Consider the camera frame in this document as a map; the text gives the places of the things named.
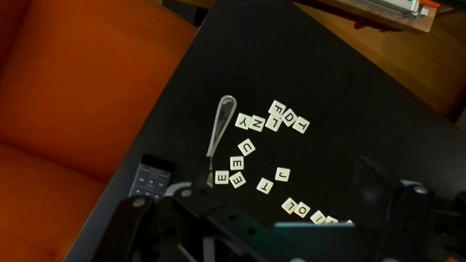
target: wooden table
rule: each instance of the wooden table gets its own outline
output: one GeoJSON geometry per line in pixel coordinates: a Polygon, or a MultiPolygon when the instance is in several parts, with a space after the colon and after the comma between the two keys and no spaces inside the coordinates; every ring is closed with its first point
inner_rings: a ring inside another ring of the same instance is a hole
{"type": "MultiPolygon", "coordinates": [[[[178,0],[197,7],[210,9],[216,0],[178,0]]],[[[311,6],[353,21],[386,30],[402,30],[417,34],[428,33],[435,18],[436,8],[430,8],[426,17],[410,20],[399,15],[373,8],[357,0],[296,0],[297,6],[311,6]]]]}

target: black table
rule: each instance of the black table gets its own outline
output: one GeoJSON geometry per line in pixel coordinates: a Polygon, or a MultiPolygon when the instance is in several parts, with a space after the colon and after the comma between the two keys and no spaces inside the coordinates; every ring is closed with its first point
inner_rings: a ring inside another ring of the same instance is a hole
{"type": "Polygon", "coordinates": [[[444,197],[466,189],[466,137],[452,123],[291,2],[219,0],[66,261],[91,258],[143,154],[177,164],[171,183],[194,179],[224,95],[234,96],[238,107],[215,152],[214,169],[229,169],[229,157],[241,155],[237,144],[246,138],[256,151],[245,157],[247,183],[238,189],[215,186],[213,195],[268,226],[310,221],[316,210],[370,224],[351,186],[359,155],[444,197]],[[239,112],[267,118],[274,100],[310,121],[305,134],[284,124],[278,132],[234,126],[239,112]],[[278,166],[291,169],[289,182],[275,182],[269,195],[257,191],[262,177],[274,180],[278,166]],[[281,209],[288,197],[312,208],[305,219],[281,209]]]}

